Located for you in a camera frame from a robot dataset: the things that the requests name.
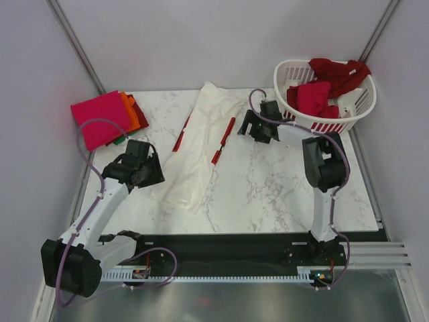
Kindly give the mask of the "white t shirt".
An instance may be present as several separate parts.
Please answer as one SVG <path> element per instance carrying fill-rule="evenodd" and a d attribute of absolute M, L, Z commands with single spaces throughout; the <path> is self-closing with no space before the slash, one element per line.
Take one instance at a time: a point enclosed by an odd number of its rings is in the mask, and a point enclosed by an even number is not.
<path fill-rule="evenodd" d="M 247 101 L 243 93 L 204 84 L 164 163 L 165 181 L 154 187 L 152 198 L 191 213 L 198 211 L 237 115 Z"/>

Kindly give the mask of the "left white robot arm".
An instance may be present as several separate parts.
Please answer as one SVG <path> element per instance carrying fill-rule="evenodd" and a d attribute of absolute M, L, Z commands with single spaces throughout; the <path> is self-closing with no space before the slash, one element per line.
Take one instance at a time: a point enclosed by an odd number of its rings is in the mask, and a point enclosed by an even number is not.
<path fill-rule="evenodd" d="M 142 263 L 147 248 L 130 233 L 119 233 L 99 245 L 99 238 L 119 205 L 133 189 L 165 180 L 156 148 L 149 142 L 129 140 L 125 152 L 107 164 L 100 189 L 92 203 L 57 240 L 48 239 L 41 248 L 47 286 L 89 297 L 102 275 L 125 260 Z"/>

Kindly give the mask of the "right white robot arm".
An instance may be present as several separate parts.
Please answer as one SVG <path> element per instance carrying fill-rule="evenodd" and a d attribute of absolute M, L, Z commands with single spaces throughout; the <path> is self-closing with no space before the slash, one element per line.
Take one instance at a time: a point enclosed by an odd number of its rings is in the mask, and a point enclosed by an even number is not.
<path fill-rule="evenodd" d="M 333 219 L 336 194 L 346 185 L 351 171 L 340 135 L 335 131 L 316 133 L 282 119 L 276 101 L 263 101 L 259 113 L 254 108 L 247 110 L 238 133 L 247 132 L 256 142 L 275 140 L 302 149 L 306 180 L 314 191 L 313 243 L 306 253 L 311 262 L 324 263 L 331 256 L 327 243 L 338 236 Z"/>

